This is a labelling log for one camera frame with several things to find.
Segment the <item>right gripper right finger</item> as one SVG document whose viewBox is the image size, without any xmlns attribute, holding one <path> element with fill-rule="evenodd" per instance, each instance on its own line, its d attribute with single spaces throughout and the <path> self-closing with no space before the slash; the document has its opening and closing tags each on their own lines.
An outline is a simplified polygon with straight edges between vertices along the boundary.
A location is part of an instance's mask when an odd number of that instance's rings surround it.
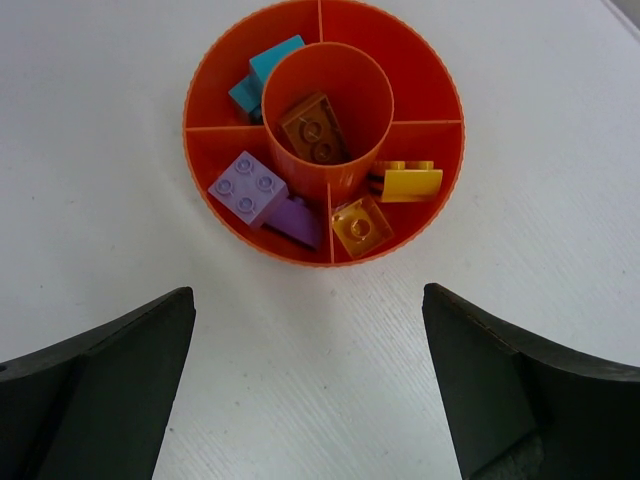
<svg viewBox="0 0 640 480">
<path fill-rule="evenodd" d="M 550 341 L 436 283 L 422 313 L 462 478 L 638 478 L 638 368 Z"/>
</svg>

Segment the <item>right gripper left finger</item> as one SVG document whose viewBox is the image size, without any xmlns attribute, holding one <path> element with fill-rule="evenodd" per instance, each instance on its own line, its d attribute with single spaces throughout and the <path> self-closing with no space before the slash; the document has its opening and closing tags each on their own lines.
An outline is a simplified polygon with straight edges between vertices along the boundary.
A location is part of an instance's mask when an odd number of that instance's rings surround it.
<svg viewBox="0 0 640 480">
<path fill-rule="evenodd" d="M 195 319 L 180 287 L 2 362 L 2 478 L 151 478 Z"/>
</svg>

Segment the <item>orange square lego brick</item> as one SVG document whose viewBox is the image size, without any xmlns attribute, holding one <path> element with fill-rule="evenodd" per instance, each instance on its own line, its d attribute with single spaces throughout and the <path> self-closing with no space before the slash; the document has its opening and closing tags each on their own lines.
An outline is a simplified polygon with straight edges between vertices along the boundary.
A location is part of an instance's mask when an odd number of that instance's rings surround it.
<svg viewBox="0 0 640 480">
<path fill-rule="evenodd" d="M 331 215 L 334 233 L 351 259 L 359 259 L 394 236 L 382 210 L 370 195 L 338 208 Z"/>
</svg>

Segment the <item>yellow curved lego brick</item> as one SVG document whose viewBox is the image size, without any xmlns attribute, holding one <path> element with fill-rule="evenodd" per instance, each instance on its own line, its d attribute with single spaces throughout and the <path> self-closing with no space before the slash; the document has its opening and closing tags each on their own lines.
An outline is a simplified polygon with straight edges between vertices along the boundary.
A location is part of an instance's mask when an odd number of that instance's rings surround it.
<svg viewBox="0 0 640 480">
<path fill-rule="evenodd" d="M 376 161 L 367 175 L 370 192 L 381 203 L 433 200 L 442 179 L 432 161 Z"/>
</svg>

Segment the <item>purple lego plate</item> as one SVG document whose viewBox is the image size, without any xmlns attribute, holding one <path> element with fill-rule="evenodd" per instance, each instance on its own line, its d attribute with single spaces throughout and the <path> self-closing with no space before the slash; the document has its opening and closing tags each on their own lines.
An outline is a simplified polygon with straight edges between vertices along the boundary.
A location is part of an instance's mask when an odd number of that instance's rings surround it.
<svg viewBox="0 0 640 480">
<path fill-rule="evenodd" d="M 321 246 L 319 219 L 301 197 L 286 198 L 265 221 L 265 225 L 310 249 L 318 250 Z"/>
</svg>

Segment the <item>brown lego plate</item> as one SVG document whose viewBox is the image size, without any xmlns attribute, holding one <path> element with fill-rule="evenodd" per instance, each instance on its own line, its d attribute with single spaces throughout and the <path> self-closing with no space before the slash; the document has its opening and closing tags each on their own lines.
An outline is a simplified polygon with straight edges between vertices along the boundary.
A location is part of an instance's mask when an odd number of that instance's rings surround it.
<svg viewBox="0 0 640 480">
<path fill-rule="evenodd" d="M 339 165 L 352 157 L 328 96 L 320 91 L 289 109 L 278 121 L 280 132 L 302 160 Z"/>
</svg>

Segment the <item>teal lego brick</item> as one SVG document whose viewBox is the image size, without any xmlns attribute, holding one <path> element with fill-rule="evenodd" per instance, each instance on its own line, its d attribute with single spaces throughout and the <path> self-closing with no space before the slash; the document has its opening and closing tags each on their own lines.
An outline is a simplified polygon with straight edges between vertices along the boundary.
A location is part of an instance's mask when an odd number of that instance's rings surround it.
<svg viewBox="0 0 640 480">
<path fill-rule="evenodd" d="M 250 75 L 245 76 L 229 91 L 229 96 L 248 117 L 253 125 L 263 123 L 261 95 L 256 90 Z"/>
</svg>

